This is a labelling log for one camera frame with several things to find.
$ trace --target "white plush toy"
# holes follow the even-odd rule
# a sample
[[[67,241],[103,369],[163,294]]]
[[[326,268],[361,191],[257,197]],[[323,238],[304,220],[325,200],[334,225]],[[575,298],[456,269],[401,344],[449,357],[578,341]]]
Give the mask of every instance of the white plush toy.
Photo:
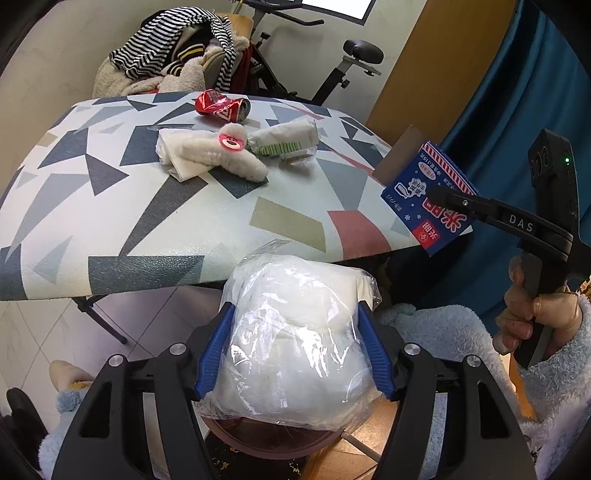
[[[227,124],[218,133],[192,132],[191,137],[183,139],[180,152],[184,158],[206,167],[221,166],[243,179],[263,181],[267,167],[246,149],[247,141],[242,125]]]

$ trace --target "tile floor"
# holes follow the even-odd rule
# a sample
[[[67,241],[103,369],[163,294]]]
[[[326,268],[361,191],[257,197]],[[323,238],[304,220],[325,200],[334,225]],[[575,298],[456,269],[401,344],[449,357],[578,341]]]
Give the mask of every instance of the tile floor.
[[[67,360],[96,375],[115,353],[130,360],[158,355],[209,322],[221,294],[187,286],[105,297],[95,308],[129,339],[127,345],[78,311],[70,299],[0,302],[0,410],[7,412],[5,391],[21,388],[52,430],[59,415],[49,362]]]

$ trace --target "ironing board leg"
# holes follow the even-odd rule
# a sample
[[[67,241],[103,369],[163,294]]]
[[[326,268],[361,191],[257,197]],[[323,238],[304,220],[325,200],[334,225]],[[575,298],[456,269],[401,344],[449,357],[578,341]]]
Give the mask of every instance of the ironing board leg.
[[[99,301],[100,299],[106,297],[107,295],[94,295],[92,297],[73,297],[72,300],[78,306],[78,310],[81,312],[86,313],[90,318],[92,318],[96,323],[98,323],[101,327],[103,327],[107,332],[109,332],[112,336],[117,338],[118,341],[123,343],[124,345],[127,343],[127,338],[121,335],[117,330],[115,330],[111,325],[109,325],[103,317],[101,317],[93,308],[93,305]]]

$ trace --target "yellow stripe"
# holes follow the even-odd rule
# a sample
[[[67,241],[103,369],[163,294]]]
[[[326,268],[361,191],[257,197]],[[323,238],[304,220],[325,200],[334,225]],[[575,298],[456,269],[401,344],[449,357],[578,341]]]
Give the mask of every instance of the yellow stripe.
[[[197,54],[197,53],[200,53],[201,55],[203,55],[204,52],[205,52],[205,49],[203,48],[203,45],[193,45],[192,47],[189,47],[187,50],[180,51],[177,54],[177,57],[179,60],[184,61],[185,57],[187,57],[188,55]]]

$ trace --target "window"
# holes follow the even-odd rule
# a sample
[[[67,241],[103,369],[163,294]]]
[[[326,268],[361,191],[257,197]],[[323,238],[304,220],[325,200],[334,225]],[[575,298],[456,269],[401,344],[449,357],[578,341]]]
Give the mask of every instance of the window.
[[[303,0],[309,10],[364,25],[375,0]]]

